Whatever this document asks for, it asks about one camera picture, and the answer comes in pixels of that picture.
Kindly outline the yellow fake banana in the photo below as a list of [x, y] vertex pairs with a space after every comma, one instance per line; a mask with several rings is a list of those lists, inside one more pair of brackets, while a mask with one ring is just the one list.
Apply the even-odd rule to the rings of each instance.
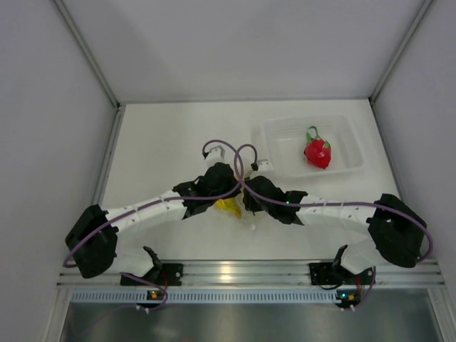
[[242, 218], [242, 210], [235, 198], [219, 199], [215, 202], [215, 207], [221, 213], [228, 214], [237, 219]]

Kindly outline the clear zip top bag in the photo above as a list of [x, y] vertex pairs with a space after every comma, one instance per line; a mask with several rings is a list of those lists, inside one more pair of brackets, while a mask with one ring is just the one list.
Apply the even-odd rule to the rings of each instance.
[[233, 222], [241, 224], [245, 228], [249, 228], [250, 230], [254, 231], [257, 228], [257, 225], [263, 221], [266, 218], [266, 213], [265, 212], [251, 212], [248, 211], [245, 204], [244, 204], [244, 198], [249, 194], [244, 190], [244, 187], [241, 185], [240, 188], [240, 193], [237, 194], [235, 197], [235, 200], [237, 201], [238, 205], [240, 206], [242, 210], [242, 218], [237, 219], [235, 217], [232, 217], [228, 214], [221, 213], [218, 211], [215, 207], [214, 204], [214, 210], [218, 212], [219, 214], [224, 215], [225, 217], [229, 217]]

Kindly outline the red fake dragon fruit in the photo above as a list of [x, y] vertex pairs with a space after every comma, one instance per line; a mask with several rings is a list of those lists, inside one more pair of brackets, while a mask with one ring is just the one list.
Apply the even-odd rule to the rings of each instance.
[[304, 156], [308, 164], [322, 170], [331, 162], [331, 144], [319, 135], [316, 126], [310, 126], [306, 130]]

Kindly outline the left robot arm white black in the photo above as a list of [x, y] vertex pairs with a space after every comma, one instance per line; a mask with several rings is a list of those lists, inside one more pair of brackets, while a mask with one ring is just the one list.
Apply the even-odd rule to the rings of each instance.
[[84, 279], [109, 271], [121, 275], [123, 286], [154, 284], [162, 274], [162, 262], [152, 248], [138, 245], [135, 238], [155, 226], [202, 214], [217, 200], [239, 193], [233, 169], [217, 162], [204, 175], [148, 201], [115, 209], [93, 204], [83, 211], [65, 238], [67, 260], [73, 261]]

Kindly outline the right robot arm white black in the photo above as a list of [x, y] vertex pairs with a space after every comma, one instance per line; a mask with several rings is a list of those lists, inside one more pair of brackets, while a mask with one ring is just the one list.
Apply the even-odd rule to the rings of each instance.
[[384, 194], [374, 202], [330, 202], [301, 190], [283, 191], [265, 176], [244, 181], [244, 206], [266, 212], [282, 224], [322, 226], [357, 232], [361, 242], [339, 248], [333, 276], [348, 283], [377, 265], [413, 268], [423, 260], [426, 223], [398, 197]]

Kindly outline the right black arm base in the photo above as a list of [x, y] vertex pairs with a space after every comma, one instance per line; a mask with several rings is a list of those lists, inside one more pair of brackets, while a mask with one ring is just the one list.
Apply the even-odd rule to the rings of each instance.
[[349, 271], [332, 262], [310, 263], [309, 271], [311, 284], [324, 289], [336, 289], [352, 277]]

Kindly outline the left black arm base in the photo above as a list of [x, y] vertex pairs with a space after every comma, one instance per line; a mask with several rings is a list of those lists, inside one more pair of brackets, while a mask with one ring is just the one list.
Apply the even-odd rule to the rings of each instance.
[[181, 286], [184, 265], [181, 263], [165, 262], [162, 266], [154, 266], [144, 276], [121, 275], [121, 286], [141, 286], [152, 283], [159, 286]]

